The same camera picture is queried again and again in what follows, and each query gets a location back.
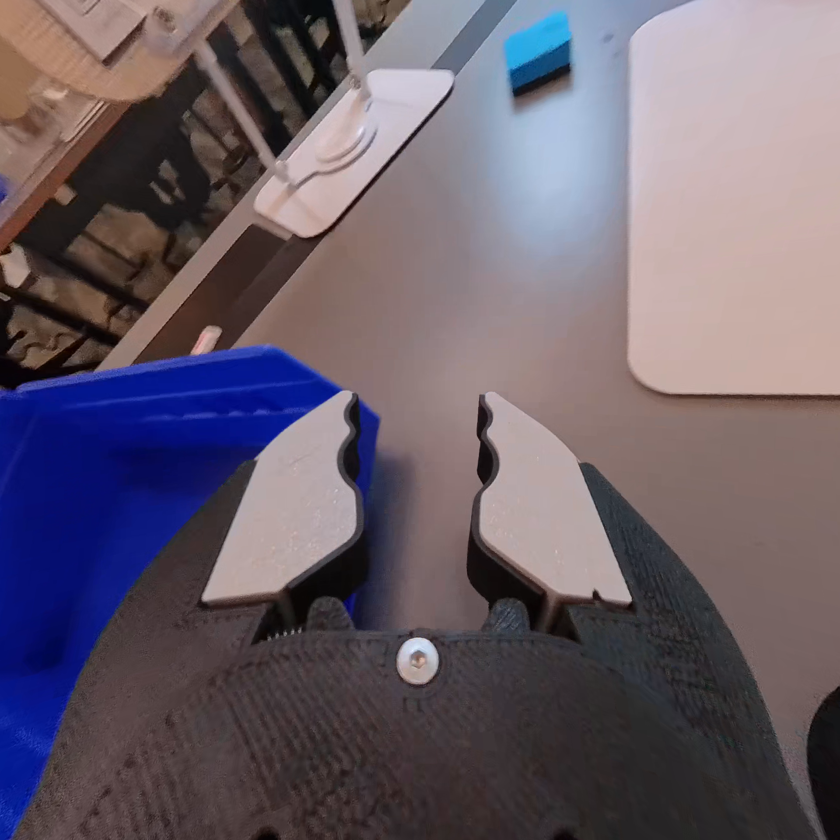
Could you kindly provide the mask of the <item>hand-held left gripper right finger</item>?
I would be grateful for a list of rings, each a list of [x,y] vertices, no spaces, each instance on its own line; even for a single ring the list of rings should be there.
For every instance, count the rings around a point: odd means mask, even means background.
[[[496,392],[479,397],[481,482],[471,512],[468,576],[489,604],[527,607],[633,597],[581,462],[548,428]]]

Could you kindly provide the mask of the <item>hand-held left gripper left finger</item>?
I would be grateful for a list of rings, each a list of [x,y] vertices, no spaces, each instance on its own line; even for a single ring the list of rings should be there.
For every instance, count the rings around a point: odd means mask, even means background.
[[[360,437],[360,399],[341,391],[262,450],[205,584],[204,606],[307,611],[321,596],[344,601],[361,588]]]

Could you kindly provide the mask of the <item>white whiteboard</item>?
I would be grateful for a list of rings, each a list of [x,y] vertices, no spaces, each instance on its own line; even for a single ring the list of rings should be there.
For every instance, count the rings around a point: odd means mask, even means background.
[[[838,397],[838,2],[691,2],[628,48],[627,363]]]

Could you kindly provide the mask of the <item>blue whiteboard eraser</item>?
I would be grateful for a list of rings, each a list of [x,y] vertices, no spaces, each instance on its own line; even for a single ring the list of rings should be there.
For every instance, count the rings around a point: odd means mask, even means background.
[[[509,36],[504,56],[512,95],[521,96],[570,73],[572,43],[569,17],[562,11]]]

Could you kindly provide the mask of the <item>blue plastic bin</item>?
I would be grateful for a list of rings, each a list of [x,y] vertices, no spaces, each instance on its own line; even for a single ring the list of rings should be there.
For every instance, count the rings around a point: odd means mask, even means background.
[[[311,605],[201,598],[257,456],[341,391],[255,348],[2,394],[2,838],[295,834],[296,681],[250,651]],[[365,502],[381,419],[358,397]]]

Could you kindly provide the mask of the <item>black textured pad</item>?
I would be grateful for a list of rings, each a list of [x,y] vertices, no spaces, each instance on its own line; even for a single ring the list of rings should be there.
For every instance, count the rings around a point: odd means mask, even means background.
[[[839,838],[839,688],[817,709],[807,736],[807,768],[816,812],[827,839]]]

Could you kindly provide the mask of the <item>wooden background desk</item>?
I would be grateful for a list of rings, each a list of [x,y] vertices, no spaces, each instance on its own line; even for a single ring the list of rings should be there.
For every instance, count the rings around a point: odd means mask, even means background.
[[[108,104],[71,142],[55,148],[20,185],[2,209],[2,249],[25,228],[64,185],[81,160],[119,120],[127,103],[147,99],[173,78],[193,52],[237,5],[211,2],[2,2],[2,43],[38,74],[59,87]],[[110,15],[133,23],[127,38],[96,51],[78,32],[99,25],[100,8],[126,8]]]

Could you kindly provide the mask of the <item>white stand with base plate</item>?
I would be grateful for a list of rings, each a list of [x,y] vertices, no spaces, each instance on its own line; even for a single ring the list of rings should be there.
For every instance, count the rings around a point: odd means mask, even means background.
[[[182,39],[209,76],[266,168],[255,212],[299,238],[335,225],[452,91],[450,70],[368,70],[350,1],[332,2],[346,49],[349,88],[290,158],[273,155],[257,123],[218,64],[203,33],[222,2],[191,2]]]

